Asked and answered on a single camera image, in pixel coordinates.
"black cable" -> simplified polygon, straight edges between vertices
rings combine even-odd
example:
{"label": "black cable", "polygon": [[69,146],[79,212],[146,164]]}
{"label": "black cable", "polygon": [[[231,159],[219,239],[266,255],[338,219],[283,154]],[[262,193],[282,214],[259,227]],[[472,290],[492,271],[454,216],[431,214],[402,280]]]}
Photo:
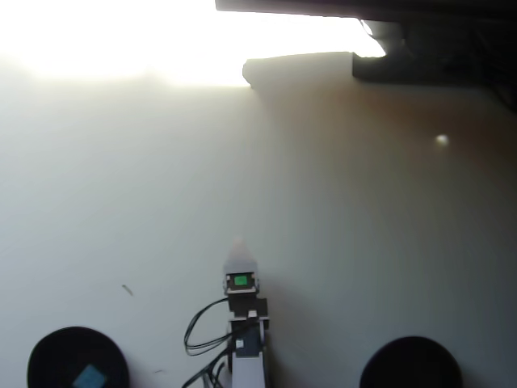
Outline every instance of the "black cable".
{"label": "black cable", "polygon": [[[185,352],[189,356],[199,356],[201,354],[205,354],[206,352],[210,352],[214,348],[217,348],[219,345],[225,342],[229,338],[229,335],[223,335],[219,338],[212,339],[211,341],[204,342],[202,344],[189,344],[188,340],[190,339],[190,336],[192,334],[192,331],[194,330],[194,326],[197,324],[197,321],[200,319],[201,315],[203,315],[207,310],[214,307],[215,305],[218,305],[223,302],[227,302],[228,298],[224,297],[218,301],[215,301],[213,303],[210,303],[208,306],[204,307],[201,311],[199,311],[197,314],[194,315],[192,320],[187,326],[187,330],[185,331],[185,336],[183,337],[183,345],[185,346]],[[204,349],[202,352],[196,352],[193,353],[191,350],[200,350]]]}
{"label": "black cable", "polygon": [[[205,354],[206,352],[210,352],[211,350],[217,348],[218,346],[222,345],[224,342],[229,340],[230,338],[233,338],[237,333],[241,333],[244,330],[249,329],[252,326],[257,325],[257,321],[251,321],[249,323],[246,323],[244,326],[239,327],[237,330],[231,331],[230,333],[226,335],[222,335],[221,337],[212,339],[207,342],[203,342],[201,344],[189,344],[188,340],[191,337],[192,331],[194,330],[195,325],[197,324],[197,321],[201,318],[201,315],[203,315],[207,310],[214,307],[215,305],[218,305],[222,302],[227,302],[228,298],[224,297],[223,299],[220,299],[218,301],[215,301],[213,303],[210,303],[208,306],[204,307],[202,310],[200,310],[198,313],[194,315],[192,320],[187,326],[187,330],[185,331],[185,336],[183,337],[183,345],[185,346],[185,352],[189,356],[199,356],[201,354]],[[225,363],[221,363],[219,368],[217,369],[216,373],[214,374],[213,370],[216,368],[217,363],[221,358],[223,358],[226,355],[231,354],[231,347],[228,346],[225,348],[222,352],[220,352],[216,358],[214,358],[207,366],[202,368],[198,373],[196,373],[194,376],[189,378],[187,382],[185,382],[182,385],[182,388],[187,388],[190,385],[192,385],[195,381],[197,381],[199,378],[207,377],[210,383],[212,384],[213,388],[223,388],[221,385],[221,382],[219,381],[219,376],[221,374],[221,370],[223,369]]]}
{"label": "black cable", "polygon": [[224,368],[224,367],[225,367],[225,363],[224,363],[224,362],[222,362],[222,363],[221,363],[221,365],[219,365],[219,368],[217,368],[217,372],[216,372],[216,378],[215,378],[215,380],[216,380],[217,384],[219,384],[219,385],[221,384],[221,383],[219,382],[219,376],[221,375],[221,370],[223,370],[223,368]]}

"green light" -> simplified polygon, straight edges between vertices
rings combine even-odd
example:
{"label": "green light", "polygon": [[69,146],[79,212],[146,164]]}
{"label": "green light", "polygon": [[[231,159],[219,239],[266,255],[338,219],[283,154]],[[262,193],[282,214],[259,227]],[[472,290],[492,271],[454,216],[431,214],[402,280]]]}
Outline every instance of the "green light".
{"label": "green light", "polygon": [[233,278],[233,282],[235,283],[235,285],[248,285],[248,277],[246,275],[235,276]]}

